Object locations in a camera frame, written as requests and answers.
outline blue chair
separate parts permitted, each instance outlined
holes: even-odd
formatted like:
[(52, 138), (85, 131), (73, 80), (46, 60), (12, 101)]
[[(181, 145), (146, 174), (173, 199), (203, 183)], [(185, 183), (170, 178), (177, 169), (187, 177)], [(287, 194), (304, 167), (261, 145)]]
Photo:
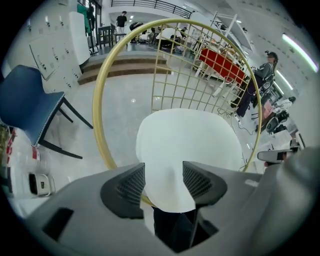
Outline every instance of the blue chair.
[(82, 159), (82, 156), (64, 151), (44, 140), (57, 111), (73, 123), (61, 109), (63, 103), (93, 129), (92, 125), (66, 100), (64, 92), (45, 93), (38, 69), (18, 65), (0, 84), (0, 123), (23, 130), (34, 147), (40, 144), (63, 155)]

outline staircase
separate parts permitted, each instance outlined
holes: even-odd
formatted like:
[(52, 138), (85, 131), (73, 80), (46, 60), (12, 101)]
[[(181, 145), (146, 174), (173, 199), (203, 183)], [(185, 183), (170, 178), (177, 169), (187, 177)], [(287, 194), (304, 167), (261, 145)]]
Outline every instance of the staircase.
[[(123, 55), (118, 56), (109, 69), (108, 78), (135, 75), (135, 74), (153, 74), (155, 72), (156, 57), (154, 55)], [(83, 85), (97, 80), (98, 73), (105, 59), (99, 59), (88, 62), (82, 68), (82, 75), (78, 79), (79, 85)], [(169, 69), (167, 60), (158, 56), (157, 66)], [(157, 74), (166, 74), (164, 69), (156, 69)]]

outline fluorescent light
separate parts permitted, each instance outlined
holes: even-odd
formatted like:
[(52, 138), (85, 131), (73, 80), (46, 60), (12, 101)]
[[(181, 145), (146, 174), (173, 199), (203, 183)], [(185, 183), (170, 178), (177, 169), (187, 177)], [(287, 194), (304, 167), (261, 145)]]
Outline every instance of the fluorescent light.
[(309, 55), (295, 42), (293, 41), (289, 36), (286, 34), (282, 34), (282, 39), (286, 41), (289, 45), (291, 45), (298, 53), (302, 55), (302, 57), (308, 62), (308, 64), (311, 66), (314, 72), (318, 72), (319, 68), (317, 65), (313, 62), (313, 60), (309, 57)]
[(279, 70), (276, 71), (279, 76), (283, 79), (283, 81), (285, 81), (285, 83), (289, 86), (290, 90), (293, 90), (291, 84), (287, 81), (287, 79), (285, 79), (285, 77), (279, 72)]
[(280, 93), (281, 93), (282, 95), (284, 95), (284, 92), (280, 89), (279, 85), (277, 85), (276, 82), (273, 82), (273, 83), (274, 83), (274, 85), (278, 88), (278, 90), (280, 91)]

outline metal railing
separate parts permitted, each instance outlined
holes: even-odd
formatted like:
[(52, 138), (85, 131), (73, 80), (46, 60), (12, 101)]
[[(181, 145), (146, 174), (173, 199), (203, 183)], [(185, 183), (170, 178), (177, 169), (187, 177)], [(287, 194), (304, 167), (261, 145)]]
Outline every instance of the metal railing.
[(158, 0), (112, 0), (111, 7), (115, 6), (139, 6), (159, 9), (162, 11), (170, 12), (175, 15), (179, 15), (183, 18), (190, 19), (192, 12), (183, 9), (174, 4), (158, 1)]

